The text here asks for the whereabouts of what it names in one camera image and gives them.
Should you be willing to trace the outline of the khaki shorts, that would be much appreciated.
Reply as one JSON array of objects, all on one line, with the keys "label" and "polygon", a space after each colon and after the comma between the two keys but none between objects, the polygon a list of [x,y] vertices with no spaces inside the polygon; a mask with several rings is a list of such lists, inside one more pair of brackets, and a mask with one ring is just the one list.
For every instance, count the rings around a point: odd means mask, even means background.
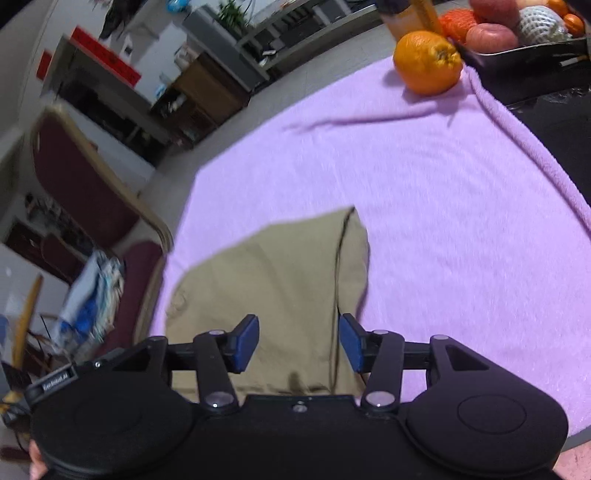
[{"label": "khaki shorts", "polygon": [[238,399],[254,395],[353,395],[363,379],[339,344],[339,316],[355,315],[368,285],[368,233],[353,207],[267,226],[188,270],[168,302],[166,336],[190,342],[259,318],[259,344]]}]

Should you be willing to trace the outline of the blue white plastic bag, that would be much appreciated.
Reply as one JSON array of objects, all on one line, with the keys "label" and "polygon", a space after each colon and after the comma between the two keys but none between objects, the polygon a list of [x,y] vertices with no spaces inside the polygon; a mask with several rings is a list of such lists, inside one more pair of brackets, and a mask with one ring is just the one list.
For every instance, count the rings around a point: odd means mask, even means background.
[{"label": "blue white plastic bag", "polygon": [[51,330],[51,351],[76,362],[88,360],[114,329],[124,290],[124,265],[95,250],[69,289]]}]

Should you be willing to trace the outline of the pink towel mat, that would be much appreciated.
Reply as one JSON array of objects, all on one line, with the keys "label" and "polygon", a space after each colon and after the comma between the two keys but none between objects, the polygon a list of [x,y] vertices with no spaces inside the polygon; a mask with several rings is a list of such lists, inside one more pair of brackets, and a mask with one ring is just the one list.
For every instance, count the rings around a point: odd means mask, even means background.
[{"label": "pink towel mat", "polygon": [[226,148],[192,185],[159,302],[266,225],[353,206],[369,233],[362,321],[449,335],[590,424],[590,209],[534,134],[466,69],[407,93],[389,59]]}]

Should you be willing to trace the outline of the maroon wooden chair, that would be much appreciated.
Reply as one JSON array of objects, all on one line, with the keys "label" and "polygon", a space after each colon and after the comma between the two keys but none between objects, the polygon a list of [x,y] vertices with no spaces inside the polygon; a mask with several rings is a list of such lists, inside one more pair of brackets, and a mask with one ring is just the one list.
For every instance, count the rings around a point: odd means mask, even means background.
[{"label": "maroon wooden chair", "polygon": [[115,175],[59,104],[45,107],[30,133],[35,175],[43,190],[98,249],[115,254],[142,221],[158,236],[127,246],[116,257],[124,286],[114,326],[96,356],[148,336],[173,240],[166,224]]}]

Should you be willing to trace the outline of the brown wooden cabinet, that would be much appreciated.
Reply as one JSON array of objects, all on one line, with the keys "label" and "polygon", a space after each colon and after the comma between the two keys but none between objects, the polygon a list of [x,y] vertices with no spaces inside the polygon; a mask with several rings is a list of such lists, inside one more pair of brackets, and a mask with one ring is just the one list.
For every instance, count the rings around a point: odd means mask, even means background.
[{"label": "brown wooden cabinet", "polygon": [[150,115],[175,144],[192,149],[242,111],[249,100],[249,91],[204,53],[165,89]]}]

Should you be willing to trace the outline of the large orange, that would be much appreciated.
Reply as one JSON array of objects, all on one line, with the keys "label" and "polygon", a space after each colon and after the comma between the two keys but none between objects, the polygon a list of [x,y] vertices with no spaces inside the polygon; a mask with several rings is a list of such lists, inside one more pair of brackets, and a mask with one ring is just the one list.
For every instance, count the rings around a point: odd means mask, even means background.
[{"label": "large orange", "polygon": [[436,96],[458,84],[463,60],[456,47],[442,35],[413,31],[394,48],[394,67],[406,87],[421,96]]}]

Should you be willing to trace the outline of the green potted plant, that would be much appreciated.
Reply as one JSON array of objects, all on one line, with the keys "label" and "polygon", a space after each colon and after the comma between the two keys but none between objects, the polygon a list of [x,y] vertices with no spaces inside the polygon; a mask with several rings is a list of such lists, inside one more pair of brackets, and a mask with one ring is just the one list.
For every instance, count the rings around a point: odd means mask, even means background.
[{"label": "green potted plant", "polygon": [[249,27],[249,14],[253,4],[254,1],[219,1],[216,14],[218,23],[229,33],[242,37]]}]

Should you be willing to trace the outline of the orange juice bottle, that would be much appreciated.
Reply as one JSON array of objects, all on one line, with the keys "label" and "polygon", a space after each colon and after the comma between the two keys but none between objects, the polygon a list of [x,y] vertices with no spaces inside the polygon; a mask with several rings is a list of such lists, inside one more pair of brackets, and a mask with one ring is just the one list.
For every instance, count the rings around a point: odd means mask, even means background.
[{"label": "orange juice bottle", "polygon": [[383,23],[397,41],[414,31],[444,34],[430,0],[377,0],[376,7]]}]

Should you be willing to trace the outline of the red apple front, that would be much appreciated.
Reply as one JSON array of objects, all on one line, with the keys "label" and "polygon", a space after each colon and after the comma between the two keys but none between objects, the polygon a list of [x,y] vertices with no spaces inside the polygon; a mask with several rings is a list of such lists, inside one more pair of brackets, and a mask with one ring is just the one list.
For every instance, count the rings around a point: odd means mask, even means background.
[{"label": "red apple front", "polygon": [[518,48],[519,39],[504,25],[481,23],[468,31],[466,46],[478,53],[493,54]]}]

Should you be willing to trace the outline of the red apple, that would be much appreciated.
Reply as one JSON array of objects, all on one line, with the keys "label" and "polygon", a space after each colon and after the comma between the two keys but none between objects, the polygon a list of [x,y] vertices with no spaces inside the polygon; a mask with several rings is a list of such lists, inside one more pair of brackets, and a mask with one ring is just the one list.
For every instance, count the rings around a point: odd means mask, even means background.
[{"label": "red apple", "polygon": [[519,39],[504,25],[481,23],[468,31],[466,46],[478,53],[493,54],[518,48]]},{"label": "red apple", "polygon": [[478,17],[488,23],[501,24],[512,29],[520,21],[516,0],[470,0],[469,5]]}]

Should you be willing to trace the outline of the orange netted fruit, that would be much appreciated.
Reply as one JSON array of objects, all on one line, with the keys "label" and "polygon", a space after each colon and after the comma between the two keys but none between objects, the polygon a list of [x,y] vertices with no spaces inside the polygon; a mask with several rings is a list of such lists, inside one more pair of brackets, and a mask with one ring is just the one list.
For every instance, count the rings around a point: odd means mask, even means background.
[{"label": "orange netted fruit", "polygon": [[444,36],[459,44],[465,44],[468,31],[482,19],[466,8],[449,10],[439,17]]}]

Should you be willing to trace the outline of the black fruit tray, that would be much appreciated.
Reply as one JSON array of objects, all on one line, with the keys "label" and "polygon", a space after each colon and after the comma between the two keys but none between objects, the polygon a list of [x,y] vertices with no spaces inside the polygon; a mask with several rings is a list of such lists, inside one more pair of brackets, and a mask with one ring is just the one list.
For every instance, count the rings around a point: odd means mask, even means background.
[{"label": "black fruit tray", "polygon": [[480,74],[504,75],[517,72],[550,71],[589,59],[587,39],[522,46],[498,53],[479,53],[456,44],[464,62]]}]

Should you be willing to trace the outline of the red apple back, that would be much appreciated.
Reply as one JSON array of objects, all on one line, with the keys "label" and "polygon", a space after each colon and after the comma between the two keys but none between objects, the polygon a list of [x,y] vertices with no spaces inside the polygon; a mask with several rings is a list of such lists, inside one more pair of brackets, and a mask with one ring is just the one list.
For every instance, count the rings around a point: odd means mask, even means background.
[{"label": "red apple back", "polygon": [[470,0],[469,5],[478,17],[488,23],[501,24],[512,29],[520,21],[516,0]]}]

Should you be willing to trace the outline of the white netted fruit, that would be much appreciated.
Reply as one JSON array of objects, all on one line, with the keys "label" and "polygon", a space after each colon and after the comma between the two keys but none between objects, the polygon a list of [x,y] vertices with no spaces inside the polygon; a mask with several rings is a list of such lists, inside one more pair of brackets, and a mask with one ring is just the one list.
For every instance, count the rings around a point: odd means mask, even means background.
[{"label": "white netted fruit", "polygon": [[542,5],[528,6],[520,10],[517,34],[523,45],[539,45],[563,42],[570,34],[562,18],[552,9]]}]

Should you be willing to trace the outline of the small tangerine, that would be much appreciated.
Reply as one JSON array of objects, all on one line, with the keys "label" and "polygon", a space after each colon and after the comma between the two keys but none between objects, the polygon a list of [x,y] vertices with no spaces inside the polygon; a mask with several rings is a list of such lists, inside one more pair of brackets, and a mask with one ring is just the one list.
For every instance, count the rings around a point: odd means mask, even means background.
[{"label": "small tangerine", "polygon": [[581,38],[586,34],[585,22],[576,14],[568,13],[562,18],[568,33],[573,38]]}]

